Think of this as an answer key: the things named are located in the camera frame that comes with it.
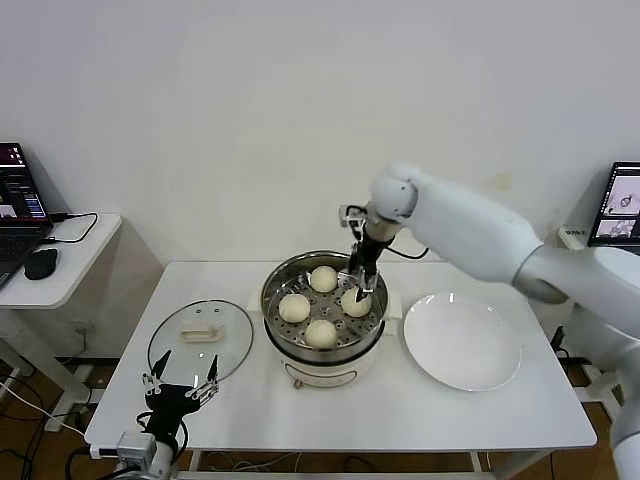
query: laptop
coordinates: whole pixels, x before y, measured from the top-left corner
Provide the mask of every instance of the laptop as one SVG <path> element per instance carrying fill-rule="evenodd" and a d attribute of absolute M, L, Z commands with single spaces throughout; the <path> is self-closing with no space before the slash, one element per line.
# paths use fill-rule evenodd
<path fill-rule="evenodd" d="M 52 226 L 20 145 L 0 143 L 0 288 Z"/>
<path fill-rule="evenodd" d="M 640 162 L 613 164 L 587 244 L 640 254 Z"/>

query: white plate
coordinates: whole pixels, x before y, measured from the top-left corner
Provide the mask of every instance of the white plate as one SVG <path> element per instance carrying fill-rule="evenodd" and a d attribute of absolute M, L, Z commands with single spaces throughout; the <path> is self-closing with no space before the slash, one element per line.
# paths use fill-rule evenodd
<path fill-rule="evenodd" d="M 496 308 L 460 293 L 416 302 L 405 318 L 404 338 L 425 372 L 470 392 L 503 386 L 522 361 L 522 343 Z"/>

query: white wall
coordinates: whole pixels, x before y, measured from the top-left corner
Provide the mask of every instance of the white wall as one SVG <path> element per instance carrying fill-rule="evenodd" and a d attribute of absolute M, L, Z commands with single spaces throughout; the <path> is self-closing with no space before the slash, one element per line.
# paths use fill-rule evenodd
<path fill-rule="evenodd" d="M 162 263 L 344 250 L 337 206 L 394 159 L 497 191 L 546 236 L 640 153 L 636 1 L 1 12 L 0 140 L 28 146 L 54 201 L 122 213 Z"/>

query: glass lid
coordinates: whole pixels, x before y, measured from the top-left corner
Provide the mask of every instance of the glass lid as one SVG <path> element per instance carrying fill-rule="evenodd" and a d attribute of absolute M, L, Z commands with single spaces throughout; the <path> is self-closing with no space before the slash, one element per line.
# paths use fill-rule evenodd
<path fill-rule="evenodd" d="M 244 361 L 253 342 L 249 315 L 224 300 L 203 300 L 181 308 L 157 328 L 149 344 L 149 368 L 171 350 L 160 376 L 165 383 L 201 385 L 218 355 L 218 381 Z"/>

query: steamed bun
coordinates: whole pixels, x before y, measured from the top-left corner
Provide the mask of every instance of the steamed bun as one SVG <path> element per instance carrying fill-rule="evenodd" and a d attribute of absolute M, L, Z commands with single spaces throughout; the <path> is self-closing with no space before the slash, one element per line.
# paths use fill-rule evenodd
<path fill-rule="evenodd" d="M 327 320 L 312 321 L 304 332 L 304 341 L 313 348 L 334 348 L 338 340 L 338 331 Z"/>
<path fill-rule="evenodd" d="M 351 288 L 342 295 L 342 311 L 351 317 L 364 317 L 371 310 L 371 295 L 356 302 L 358 287 Z"/>
<path fill-rule="evenodd" d="M 278 311 L 285 322 L 300 323 L 311 313 L 311 304 L 304 295 L 292 293 L 280 300 Z"/>
<path fill-rule="evenodd" d="M 309 283 L 316 292 L 327 293 L 338 285 L 338 274 L 331 267 L 318 267 L 311 272 Z"/>

